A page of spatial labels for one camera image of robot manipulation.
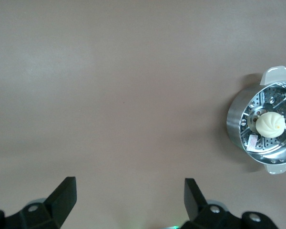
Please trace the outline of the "brown table cover sheet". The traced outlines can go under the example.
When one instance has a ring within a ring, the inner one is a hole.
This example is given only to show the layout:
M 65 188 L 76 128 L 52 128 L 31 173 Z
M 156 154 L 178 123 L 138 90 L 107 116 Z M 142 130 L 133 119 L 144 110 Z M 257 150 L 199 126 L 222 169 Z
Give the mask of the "brown table cover sheet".
M 286 0 L 0 0 L 0 209 L 68 176 L 62 229 L 182 225 L 184 179 L 286 229 L 286 172 L 226 132 L 234 96 L 286 67 Z

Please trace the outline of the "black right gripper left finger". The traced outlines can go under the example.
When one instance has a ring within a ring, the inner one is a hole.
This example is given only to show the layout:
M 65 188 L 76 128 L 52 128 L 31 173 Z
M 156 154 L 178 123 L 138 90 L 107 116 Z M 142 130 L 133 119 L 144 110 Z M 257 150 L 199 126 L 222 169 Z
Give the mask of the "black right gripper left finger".
M 32 202 L 5 219 L 4 229 L 60 229 L 77 201 L 76 178 L 65 178 L 42 202 Z

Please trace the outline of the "steel steamer basket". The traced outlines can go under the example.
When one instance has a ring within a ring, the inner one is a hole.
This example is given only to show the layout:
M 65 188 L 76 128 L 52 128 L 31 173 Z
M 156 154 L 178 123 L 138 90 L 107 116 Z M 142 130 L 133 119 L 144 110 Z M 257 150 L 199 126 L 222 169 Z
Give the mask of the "steel steamer basket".
M 231 141 L 252 159 L 263 164 L 269 174 L 286 172 L 286 128 L 276 138 L 262 137 L 255 124 L 259 116 L 276 112 L 286 122 L 286 67 L 266 70 L 259 83 L 241 90 L 227 114 L 226 126 Z

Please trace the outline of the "white steamed bun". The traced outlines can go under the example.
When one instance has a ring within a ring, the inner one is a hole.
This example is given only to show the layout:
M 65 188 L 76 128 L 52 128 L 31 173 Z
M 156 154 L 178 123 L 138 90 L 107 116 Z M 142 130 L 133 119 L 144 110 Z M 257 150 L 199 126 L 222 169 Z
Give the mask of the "white steamed bun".
M 267 112 L 258 117 L 255 128 L 262 137 L 276 138 L 286 128 L 285 118 L 279 113 Z

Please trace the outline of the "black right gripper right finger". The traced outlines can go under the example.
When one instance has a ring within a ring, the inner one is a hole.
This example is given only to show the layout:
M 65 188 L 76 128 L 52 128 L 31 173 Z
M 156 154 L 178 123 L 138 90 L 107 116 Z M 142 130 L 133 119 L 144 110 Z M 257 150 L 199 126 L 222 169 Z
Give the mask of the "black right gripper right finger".
M 184 205 L 189 220 L 182 229 L 243 229 L 240 218 L 218 204 L 209 204 L 193 178 L 184 181 Z

